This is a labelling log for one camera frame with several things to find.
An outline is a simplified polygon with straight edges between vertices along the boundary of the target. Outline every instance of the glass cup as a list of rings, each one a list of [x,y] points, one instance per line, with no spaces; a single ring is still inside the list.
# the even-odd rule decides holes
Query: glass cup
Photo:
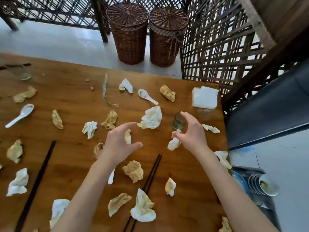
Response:
[[[187,124],[187,120],[182,116],[180,111],[177,112],[173,120],[173,128],[176,130],[182,130],[185,124]]]

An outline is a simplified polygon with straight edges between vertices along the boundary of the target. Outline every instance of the wicker basket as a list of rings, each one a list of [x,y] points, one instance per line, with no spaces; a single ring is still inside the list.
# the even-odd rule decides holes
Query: wicker basket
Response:
[[[168,67],[175,62],[188,23],[188,16],[173,6],[157,7],[150,12],[150,60],[153,64]]]
[[[126,64],[138,64],[144,60],[148,13],[136,3],[113,4],[106,10],[118,58]]]

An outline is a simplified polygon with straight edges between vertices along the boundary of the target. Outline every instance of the wood grain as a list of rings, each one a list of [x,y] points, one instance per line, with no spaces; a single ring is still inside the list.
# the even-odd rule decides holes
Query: wood grain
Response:
[[[4,60],[4,55],[0,55],[0,60]],[[217,85],[37,58],[18,57],[18,61],[33,64],[28,68],[33,78],[27,82],[19,81],[6,70],[0,71],[3,81],[0,85],[1,92],[15,94],[24,91],[26,84],[31,84],[38,93],[23,104],[14,104],[12,98],[0,101],[2,127],[18,115],[24,104],[35,105],[30,117],[10,129],[1,129],[0,138],[3,139],[3,143],[0,144],[2,152],[0,162],[5,168],[0,172],[0,205],[2,205],[0,232],[11,231],[14,228],[16,218],[27,198],[27,194],[15,195],[12,198],[4,197],[8,183],[13,180],[16,170],[25,166],[31,169],[27,185],[30,190],[36,177],[35,171],[40,168],[51,141],[57,140],[23,227],[25,232],[37,228],[41,232],[49,231],[53,201],[72,199],[95,161],[93,153],[95,144],[100,141],[104,143],[107,136],[108,130],[99,125],[94,137],[87,140],[87,135],[82,133],[84,124],[89,121],[100,124],[112,109],[118,113],[116,125],[130,121],[140,122],[145,110],[154,106],[138,96],[137,90],[140,88],[146,89],[149,95],[159,102],[163,115],[161,124],[154,130],[141,129],[137,126],[132,129],[132,143],[141,141],[143,148],[117,166],[114,183],[106,186],[90,231],[123,230],[130,215],[129,211],[135,205],[137,189],[143,187],[158,154],[162,154],[163,157],[148,194],[155,203],[157,218],[154,222],[137,222],[134,231],[214,232],[222,227],[221,218],[225,213],[198,161],[183,145],[175,151],[167,149],[173,131],[174,115],[178,111],[185,110],[197,117],[200,122],[217,127],[221,131],[219,134],[206,132],[208,145],[213,151],[227,151],[220,96],[218,95],[217,108],[210,112],[201,112],[192,107],[194,87],[206,85],[217,88]],[[102,97],[105,73],[109,75],[107,97],[111,102],[118,102],[119,108],[108,106]],[[124,78],[133,85],[133,94],[119,91],[118,86]],[[176,92],[174,103],[159,93],[163,84]],[[54,109],[63,120],[63,130],[57,129],[52,123]],[[13,162],[6,160],[5,152],[17,137],[21,137],[22,142],[25,142],[25,156],[20,164],[14,166]],[[130,160],[139,161],[144,169],[144,179],[137,183],[132,183],[122,170]],[[173,198],[164,191],[169,177],[177,183]],[[133,198],[109,218],[108,202],[120,193],[128,193]],[[12,207],[15,207],[15,210],[8,214],[8,208]]]

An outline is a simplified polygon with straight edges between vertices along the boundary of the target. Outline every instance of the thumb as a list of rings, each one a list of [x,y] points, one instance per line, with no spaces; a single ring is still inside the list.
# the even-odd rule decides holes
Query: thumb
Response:
[[[182,142],[183,134],[181,134],[177,131],[174,131],[174,132],[172,132],[172,136],[175,137],[175,138],[178,138]]]
[[[131,145],[129,145],[129,149],[130,149],[130,152],[134,152],[136,151],[137,149],[141,148],[143,146],[143,144],[141,142],[136,142],[136,143],[133,143]]]

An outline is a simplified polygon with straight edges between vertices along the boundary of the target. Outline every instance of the finger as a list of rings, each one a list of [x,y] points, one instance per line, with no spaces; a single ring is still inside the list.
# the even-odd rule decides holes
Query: finger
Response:
[[[180,114],[187,120],[188,125],[199,122],[193,115],[188,112],[180,112]]]
[[[118,127],[116,127],[114,130],[117,130],[119,132],[125,133],[125,131],[127,129],[130,129],[130,128],[134,127],[134,125],[136,125],[136,124],[137,124],[136,122],[124,123],[124,124],[119,125]]]
[[[178,138],[182,142],[183,134],[181,134],[177,131],[174,131],[174,132],[172,132],[172,136],[175,137],[175,138]]]
[[[143,144],[141,142],[129,144],[130,152],[132,153],[132,152],[136,151],[137,149],[141,148],[142,146],[143,146]]]

